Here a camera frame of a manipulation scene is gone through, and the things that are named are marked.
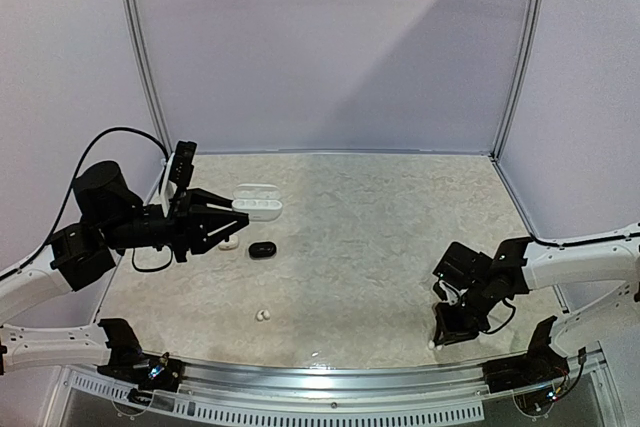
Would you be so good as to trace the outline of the white gold-trimmed charging case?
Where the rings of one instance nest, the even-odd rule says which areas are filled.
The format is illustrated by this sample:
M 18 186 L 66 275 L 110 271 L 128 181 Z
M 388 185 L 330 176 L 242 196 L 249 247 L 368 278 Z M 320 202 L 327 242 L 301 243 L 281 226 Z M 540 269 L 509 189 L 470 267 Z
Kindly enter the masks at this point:
M 221 251 L 235 250 L 239 246 L 239 237 L 236 234 L 232 234 L 229 237 L 223 239 L 217 248 Z

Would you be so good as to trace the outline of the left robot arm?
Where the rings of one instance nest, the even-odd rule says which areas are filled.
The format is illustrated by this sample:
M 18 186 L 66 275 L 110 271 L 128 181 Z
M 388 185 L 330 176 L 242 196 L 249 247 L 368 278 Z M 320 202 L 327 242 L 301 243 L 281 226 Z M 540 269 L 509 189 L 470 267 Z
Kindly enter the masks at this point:
M 158 362 L 140 347 L 128 322 L 105 319 L 82 328 L 28 331 L 9 320 L 52 298 L 78 292 L 113 269 L 129 249 L 168 248 L 174 261 L 202 255 L 249 224 L 229 199 L 181 181 L 162 204 L 145 204 L 118 163 L 101 161 L 72 184 L 81 219 L 52 234 L 25 266 L 1 274 L 1 371 L 93 364 L 141 380 Z

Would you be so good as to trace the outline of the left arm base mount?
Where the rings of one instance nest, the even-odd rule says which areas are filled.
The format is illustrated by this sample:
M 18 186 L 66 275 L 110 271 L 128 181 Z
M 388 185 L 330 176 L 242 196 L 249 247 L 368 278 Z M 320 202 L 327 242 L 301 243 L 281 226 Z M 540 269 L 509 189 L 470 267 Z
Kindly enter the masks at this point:
M 139 390 L 177 392 L 186 364 L 168 352 L 157 356 L 140 349 L 112 350 L 106 365 L 97 367 L 99 374 L 135 384 Z

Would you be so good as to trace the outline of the black earbud charging case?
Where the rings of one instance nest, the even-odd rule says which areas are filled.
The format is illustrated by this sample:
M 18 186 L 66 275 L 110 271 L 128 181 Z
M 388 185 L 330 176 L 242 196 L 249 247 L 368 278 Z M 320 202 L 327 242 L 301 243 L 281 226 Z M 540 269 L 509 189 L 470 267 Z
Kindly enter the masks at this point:
M 255 242 L 248 248 L 248 254 L 252 259 L 272 258 L 277 253 L 277 246 L 271 241 Z

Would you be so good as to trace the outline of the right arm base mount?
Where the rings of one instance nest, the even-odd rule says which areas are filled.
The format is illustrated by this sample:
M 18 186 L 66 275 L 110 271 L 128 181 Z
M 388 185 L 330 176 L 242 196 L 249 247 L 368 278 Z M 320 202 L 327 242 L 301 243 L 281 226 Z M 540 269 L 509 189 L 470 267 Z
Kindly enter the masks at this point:
M 550 346 L 539 346 L 529 347 L 524 354 L 484 362 L 481 369 L 489 391 L 497 393 L 564 377 L 569 373 L 569 363 Z

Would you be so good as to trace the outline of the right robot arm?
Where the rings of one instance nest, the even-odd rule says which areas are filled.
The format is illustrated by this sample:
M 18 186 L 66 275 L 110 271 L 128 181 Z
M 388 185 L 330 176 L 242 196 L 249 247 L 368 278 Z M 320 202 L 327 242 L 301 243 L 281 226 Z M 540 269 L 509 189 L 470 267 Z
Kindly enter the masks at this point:
M 566 357 L 639 323 L 636 223 L 561 240 L 510 238 L 500 243 L 493 256 L 454 241 L 433 274 L 433 290 L 440 301 L 434 307 L 432 350 L 490 334 L 492 309 L 518 295 L 560 284 L 615 282 L 609 293 L 573 313 L 540 322 L 542 344 L 517 362 L 517 374 L 527 383 L 539 382 L 554 369 L 555 353 Z

